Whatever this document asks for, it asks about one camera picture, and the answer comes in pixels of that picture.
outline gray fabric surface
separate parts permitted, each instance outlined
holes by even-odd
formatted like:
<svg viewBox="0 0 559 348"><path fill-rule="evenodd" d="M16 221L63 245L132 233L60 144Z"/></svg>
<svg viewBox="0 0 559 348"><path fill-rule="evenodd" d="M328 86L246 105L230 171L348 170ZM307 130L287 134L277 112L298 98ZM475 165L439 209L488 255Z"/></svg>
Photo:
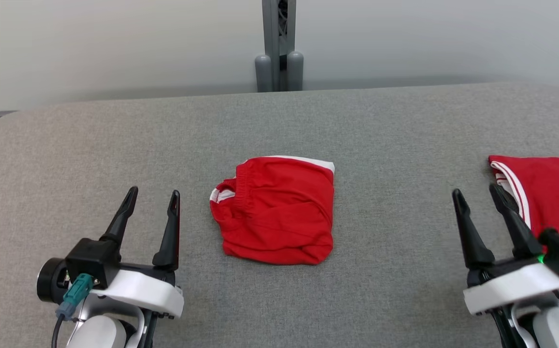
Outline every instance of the gray fabric surface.
<svg viewBox="0 0 559 348"><path fill-rule="evenodd" d="M319 266L225 256L208 208L235 166L274 154L334 161L335 248ZM150 263L182 194L182 319L160 347L497 347L463 302L451 192L498 258L489 154L559 156L559 89L530 84L100 101L0 119L0 347L47 347L54 304L36 275L97 238L131 185L123 260ZM65 324L60 340L70 332Z"/></svg>

